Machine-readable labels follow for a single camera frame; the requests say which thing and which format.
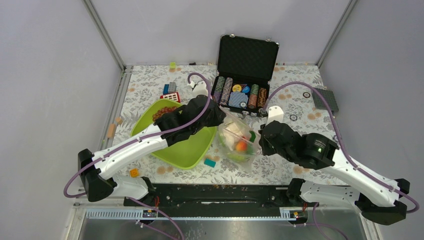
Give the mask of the green cabbage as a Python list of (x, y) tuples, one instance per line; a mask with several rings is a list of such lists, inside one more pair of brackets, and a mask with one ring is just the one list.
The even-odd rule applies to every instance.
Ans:
[(227, 154), (227, 158), (237, 163), (245, 163), (250, 161), (255, 155), (251, 152), (231, 151)]

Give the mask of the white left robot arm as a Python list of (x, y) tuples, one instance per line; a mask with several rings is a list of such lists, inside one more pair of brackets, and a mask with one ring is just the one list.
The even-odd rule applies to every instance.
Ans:
[[(206, 89), (200, 93), (200, 87)], [(212, 100), (210, 83), (194, 87), (198, 95), (186, 105), (165, 113), (154, 123), (128, 140), (108, 149), (78, 154), (78, 170), (89, 202), (108, 197), (128, 197), (148, 206), (155, 200), (153, 186), (143, 178), (119, 175), (118, 172), (153, 152), (166, 149), (197, 135), (204, 128), (222, 124), (225, 113)]]

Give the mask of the green chili pepper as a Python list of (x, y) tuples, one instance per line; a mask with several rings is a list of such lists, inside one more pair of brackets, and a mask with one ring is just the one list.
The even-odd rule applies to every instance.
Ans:
[(255, 140), (256, 140), (256, 138), (257, 138), (257, 135), (256, 135), (256, 133), (255, 133), (254, 131), (252, 131), (252, 130), (250, 130), (250, 131), (249, 131), (249, 133), (250, 133), (249, 141), (250, 141), (250, 142), (252, 142), (252, 143), (254, 143), (254, 142), (255, 142)]

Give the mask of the white cauliflower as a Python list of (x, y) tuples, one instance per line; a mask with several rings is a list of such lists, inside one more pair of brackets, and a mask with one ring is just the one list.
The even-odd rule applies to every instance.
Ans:
[(237, 142), (244, 136), (236, 123), (229, 123), (222, 130), (226, 146), (233, 151)]

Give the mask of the clear pink zip top bag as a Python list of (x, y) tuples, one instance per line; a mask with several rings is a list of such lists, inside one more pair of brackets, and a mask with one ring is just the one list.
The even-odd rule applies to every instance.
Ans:
[(225, 118), (217, 127), (217, 136), (224, 157), (241, 166), (244, 171), (252, 171), (253, 161), (261, 153), (260, 134), (229, 110), (224, 107), (220, 110), (225, 113)]

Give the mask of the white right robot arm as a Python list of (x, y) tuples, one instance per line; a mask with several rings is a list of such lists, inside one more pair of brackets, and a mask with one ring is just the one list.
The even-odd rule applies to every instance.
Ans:
[(278, 154), (291, 163), (320, 170), (347, 184), (323, 185), (293, 178), (286, 191), (291, 205), (319, 203), (349, 208), (385, 226), (406, 218), (407, 206), (399, 200), (398, 191), (408, 194), (410, 183), (407, 180), (383, 177), (354, 159), (348, 161), (339, 146), (324, 135), (300, 135), (283, 123), (284, 112), (279, 106), (269, 107), (267, 113), (266, 124), (259, 131), (259, 145), (264, 156)]

